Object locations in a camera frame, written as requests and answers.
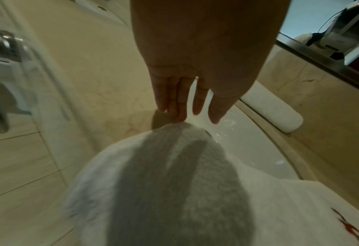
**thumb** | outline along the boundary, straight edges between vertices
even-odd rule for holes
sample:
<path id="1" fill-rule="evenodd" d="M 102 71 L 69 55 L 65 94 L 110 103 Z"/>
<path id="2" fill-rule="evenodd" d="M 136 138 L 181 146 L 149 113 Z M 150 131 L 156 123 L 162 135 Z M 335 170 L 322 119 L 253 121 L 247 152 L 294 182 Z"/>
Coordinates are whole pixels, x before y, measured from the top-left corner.
<path id="1" fill-rule="evenodd" d="M 224 97 L 219 97 L 217 95 L 213 95 L 208 111 L 210 121 L 213 124 L 218 124 L 221 118 L 239 99 L 240 96 L 224 98 Z"/>

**white towel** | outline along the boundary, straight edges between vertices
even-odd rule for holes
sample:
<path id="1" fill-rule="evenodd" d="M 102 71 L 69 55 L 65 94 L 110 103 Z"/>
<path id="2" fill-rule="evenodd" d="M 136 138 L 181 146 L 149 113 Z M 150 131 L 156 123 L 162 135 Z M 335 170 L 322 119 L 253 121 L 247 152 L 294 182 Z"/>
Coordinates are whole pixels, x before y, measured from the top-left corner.
<path id="1" fill-rule="evenodd" d="M 359 211 L 331 190 L 240 163 L 187 123 L 104 150 L 65 208 L 83 246 L 359 245 Z"/>
<path id="2" fill-rule="evenodd" d="M 302 125 L 303 117 L 290 105 L 275 96 L 258 81 L 241 100 L 284 133 L 291 133 Z"/>

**human hand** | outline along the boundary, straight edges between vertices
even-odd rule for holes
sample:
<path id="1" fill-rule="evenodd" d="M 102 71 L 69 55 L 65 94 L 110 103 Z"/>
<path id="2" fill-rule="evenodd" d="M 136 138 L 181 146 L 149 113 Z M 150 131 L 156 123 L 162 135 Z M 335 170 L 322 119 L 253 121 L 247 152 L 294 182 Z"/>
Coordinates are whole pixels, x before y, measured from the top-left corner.
<path id="1" fill-rule="evenodd" d="M 184 121 L 187 97 L 199 77 L 193 114 L 208 90 L 217 124 L 249 90 L 267 58 L 289 0 L 132 0 L 132 26 L 160 111 Z"/>

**white rolled towel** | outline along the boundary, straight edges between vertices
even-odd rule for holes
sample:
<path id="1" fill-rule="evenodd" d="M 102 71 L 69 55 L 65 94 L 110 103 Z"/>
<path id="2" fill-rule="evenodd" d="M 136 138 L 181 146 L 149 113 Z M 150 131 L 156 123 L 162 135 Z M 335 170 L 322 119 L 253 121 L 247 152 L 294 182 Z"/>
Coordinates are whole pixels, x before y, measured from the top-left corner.
<path id="1" fill-rule="evenodd" d="M 241 100 L 284 133 L 291 133 L 304 121 L 290 105 L 272 94 L 258 81 Z"/>

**finger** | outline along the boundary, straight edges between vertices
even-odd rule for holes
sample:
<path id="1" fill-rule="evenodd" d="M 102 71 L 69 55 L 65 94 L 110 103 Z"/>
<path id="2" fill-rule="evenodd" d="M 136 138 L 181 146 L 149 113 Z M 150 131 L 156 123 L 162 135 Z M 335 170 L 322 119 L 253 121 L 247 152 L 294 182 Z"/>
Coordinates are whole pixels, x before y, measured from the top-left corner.
<path id="1" fill-rule="evenodd" d="M 169 77 L 167 80 L 167 96 L 168 96 L 168 115 L 175 119 L 178 117 L 178 107 L 176 103 L 177 84 L 179 77 Z"/>
<path id="2" fill-rule="evenodd" d="M 189 90 L 194 82 L 193 78 L 182 77 L 177 85 L 176 102 L 178 107 L 178 120 L 185 121 L 187 118 L 187 98 L 189 97 Z"/>
<path id="3" fill-rule="evenodd" d="M 203 78 L 199 78 L 197 81 L 197 88 L 195 90 L 193 101 L 193 114 L 198 115 L 204 107 L 206 96 L 208 95 L 209 87 L 206 85 Z"/>
<path id="4" fill-rule="evenodd" d="M 240 97 L 222 98 L 213 95 L 212 101 L 209 105 L 209 118 L 213 124 L 218 124 L 221 118 L 228 112 L 228 110 L 239 100 Z"/>
<path id="5" fill-rule="evenodd" d="M 167 78 L 150 74 L 152 89 L 155 95 L 155 102 L 158 110 L 164 112 L 168 107 Z"/>

